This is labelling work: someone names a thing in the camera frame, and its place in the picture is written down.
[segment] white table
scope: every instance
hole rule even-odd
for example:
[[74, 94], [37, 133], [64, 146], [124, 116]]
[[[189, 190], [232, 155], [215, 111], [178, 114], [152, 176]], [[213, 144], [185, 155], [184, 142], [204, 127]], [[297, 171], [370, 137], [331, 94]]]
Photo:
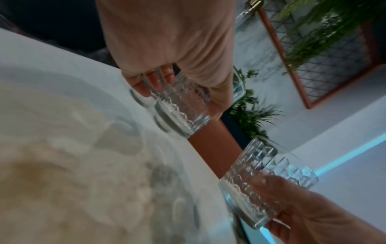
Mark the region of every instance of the white table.
[[[181, 159], [192, 191], [200, 198], [201, 218], [211, 243], [235, 243], [215, 174], [187, 140], [169, 137], [158, 129], [146, 110], [129, 95], [118, 69], [0, 29], [0, 84], [81, 98], [102, 111], [107, 119], [122, 117], [134, 122], [140, 133], [157, 134], [174, 147]], [[18, 96], [12, 92], [8, 95]]]

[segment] metal grid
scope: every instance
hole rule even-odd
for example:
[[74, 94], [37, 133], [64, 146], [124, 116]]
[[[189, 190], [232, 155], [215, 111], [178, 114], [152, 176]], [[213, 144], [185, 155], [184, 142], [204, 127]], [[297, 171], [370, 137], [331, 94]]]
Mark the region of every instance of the metal grid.
[[[292, 16], [278, 18], [285, 5], [285, 0], [265, 0], [263, 6], [284, 53], [291, 50], [302, 38], [299, 32], [293, 31], [295, 20]], [[353, 77], [366, 71], [371, 64], [366, 40], [361, 29], [358, 29], [327, 51], [301, 65], [295, 75], [295, 79], [300, 82], [295, 84], [300, 86], [298, 90], [306, 96], [303, 100], [309, 105], [307, 107], [311, 108], [313, 104], [339, 89]]]

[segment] orange metal frame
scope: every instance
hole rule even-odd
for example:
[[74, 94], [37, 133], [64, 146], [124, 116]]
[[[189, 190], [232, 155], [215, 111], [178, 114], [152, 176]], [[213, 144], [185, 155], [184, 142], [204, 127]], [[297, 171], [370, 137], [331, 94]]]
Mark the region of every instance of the orange metal frame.
[[367, 76], [368, 74], [370, 74], [374, 69], [376, 69], [380, 65], [380, 57], [377, 55], [376, 42], [375, 42], [374, 37], [370, 31], [370, 24], [369, 23], [363, 24], [361, 26], [361, 31], [362, 31], [363, 36], [365, 37], [366, 45], [369, 49], [369, 55], [371, 58], [370, 66], [367, 69], [365, 69], [364, 71], [357, 74], [356, 76], [346, 80], [343, 84], [341, 84], [339, 87], [337, 87], [335, 90], [333, 90], [332, 92], [330, 92], [329, 94], [327, 94], [326, 96], [321, 98], [320, 100], [312, 103], [312, 102], [310, 102], [310, 100], [307, 96], [307, 93], [302, 85], [302, 82], [299, 79], [297, 72], [291, 71], [289, 66], [286, 64], [287, 59], [285, 57], [285, 50], [284, 50], [279, 38], [277, 37], [276, 31], [274, 30], [271, 22], [269, 21], [269, 18], [267, 16], [267, 14], [265, 13], [264, 9], [259, 8], [257, 12], [260, 15], [261, 21], [265, 25], [265, 28], [267, 29], [273, 44], [275, 45], [277, 51], [279, 52], [280, 58], [282, 59], [284, 65], [286, 66], [288, 74], [290, 75], [292, 81], [294, 82], [295, 87], [298, 90], [300, 97], [302, 98], [304, 106], [308, 109], [314, 108], [315, 106], [326, 101], [327, 99], [334, 96], [335, 94], [337, 94], [341, 90], [345, 89], [347, 86], [349, 86], [352, 83]]

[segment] wire grid panel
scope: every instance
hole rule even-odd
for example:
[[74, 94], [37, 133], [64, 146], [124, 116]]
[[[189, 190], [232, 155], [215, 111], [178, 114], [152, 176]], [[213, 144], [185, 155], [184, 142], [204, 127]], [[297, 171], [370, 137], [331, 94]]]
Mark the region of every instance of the wire grid panel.
[[[263, 8], [284, 50], [288, 52], [302, 36], [293, 30], [295, 20], [292, 16], [278, 18], [285, 5], [285, 0], [265, 0]], [[357, 29], [301, 65], [296, 72], [307, 99], [315, 103], [370, 65], [365, 38]]]

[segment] hand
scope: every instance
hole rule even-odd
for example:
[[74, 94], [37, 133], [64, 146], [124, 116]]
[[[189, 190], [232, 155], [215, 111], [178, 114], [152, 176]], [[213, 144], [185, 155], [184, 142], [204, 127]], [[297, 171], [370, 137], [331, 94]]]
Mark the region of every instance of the hand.
[[236, 0], [96, 0], [106, 44], [127, 82], [143, 96], [144, 74], [160, 89], [172, 63], [187, 78], [208, 87], [211, 118], [233, 101], [233, 40]]
[[386, 235], [331, 202], [278, 176], [254, 179], [260, 195], [287, 204], [266, 228], [285, 244], [385, 244]]

